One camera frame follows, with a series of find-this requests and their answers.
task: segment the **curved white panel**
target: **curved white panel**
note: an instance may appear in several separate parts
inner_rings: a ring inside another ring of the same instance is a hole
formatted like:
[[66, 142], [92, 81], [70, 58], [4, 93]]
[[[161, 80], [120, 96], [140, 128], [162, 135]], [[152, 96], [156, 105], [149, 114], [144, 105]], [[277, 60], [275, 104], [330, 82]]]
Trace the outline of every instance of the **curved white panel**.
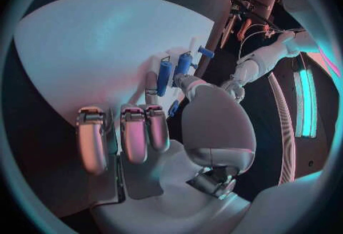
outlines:
[[[212, 26], [206, 17], [163, 0], [59, 0], [24, 17], [14, 40], [35, 87], [74, 125], [85, 105], [143, 103], [151, 57], [188, 49], [192, 38], [192, 49], [205, 46]], [[161, 100], [165, 111], [177, 98], [172, 90]]]

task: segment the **teal light strip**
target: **teal light strip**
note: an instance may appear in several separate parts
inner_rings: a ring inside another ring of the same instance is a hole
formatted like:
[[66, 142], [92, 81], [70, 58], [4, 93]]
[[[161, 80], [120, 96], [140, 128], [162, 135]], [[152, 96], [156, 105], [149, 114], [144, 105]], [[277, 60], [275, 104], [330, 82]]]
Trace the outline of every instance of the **teal light strip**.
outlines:
[[296, 124], [296, 137], [301, 137], [302, 135], [302, 122], [304, 117], [304, 102], [302, 97], [302, 86], [300, 81], [300, 75], [298, 72], [294, 72], [294, 83], [296, 86], [297, 94], [297, 124]]
[[311, 110], [312, 110], [312, 119], [311, 119], [311, 132], [310, 137], [315, 138], [317, 135], [317, 96], [316, 88], [314, 87], [313, 74], [310, 69], [307, 70], [310, 93], [311, 93]]
[[302, 86], [302, 99], [304, 102], [304, 120], [302, 126], [302, 135], [304, 137], [309, 137], [312, 123], [311, 91], [306, 70], [301, 70], [299, 72], [299, 75]]

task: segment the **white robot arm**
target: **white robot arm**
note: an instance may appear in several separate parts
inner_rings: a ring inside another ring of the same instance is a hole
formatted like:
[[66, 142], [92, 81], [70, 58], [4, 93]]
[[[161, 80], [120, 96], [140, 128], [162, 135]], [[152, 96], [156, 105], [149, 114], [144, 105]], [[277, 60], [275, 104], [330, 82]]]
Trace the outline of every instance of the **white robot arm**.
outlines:
[[296, 57], [301, 51], [319, 52], [319, 49], [308, 32], [295, 34], [285, 31], [275, 43], [258, 48], [239, 59], [235, 73], [230, 80], [224, 82], [222, 88], [240, 102], [244, 98], [244, 85], [271, 71], [282, 58]]

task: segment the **white curved surface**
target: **white curved surface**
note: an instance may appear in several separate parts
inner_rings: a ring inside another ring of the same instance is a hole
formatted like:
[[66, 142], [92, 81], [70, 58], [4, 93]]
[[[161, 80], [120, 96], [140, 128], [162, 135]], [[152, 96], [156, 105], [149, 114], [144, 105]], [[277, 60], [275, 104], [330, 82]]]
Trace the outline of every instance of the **white curved surface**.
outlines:
[[[192, 49], [205, 46], [212, 26], [210, 19], [163, 0], [58, 0], [24, 17], [14, 41], [35, 87], [75, 125], [86, 105], [142, 104], [151, 57], [188, 49], [192, 38]], [[161, 100], [165, 111], [177, 98], [171, 91]]]

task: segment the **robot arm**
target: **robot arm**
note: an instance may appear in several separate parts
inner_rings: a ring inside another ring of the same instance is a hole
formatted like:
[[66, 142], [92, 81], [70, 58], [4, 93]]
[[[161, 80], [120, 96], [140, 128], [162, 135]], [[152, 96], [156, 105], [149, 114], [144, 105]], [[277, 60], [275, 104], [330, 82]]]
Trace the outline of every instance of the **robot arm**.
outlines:
[[224, 82], [222, 88], [240, 102], [244, 98], [244, 85], [271, 71], [282, 58], [296, 57], [301, 51], [319, 52], [319, 49], [308, 32], [295, 34], [286, 31], [275, 43], [258, 48], [238, 60], [235, 73], [230, 80]]

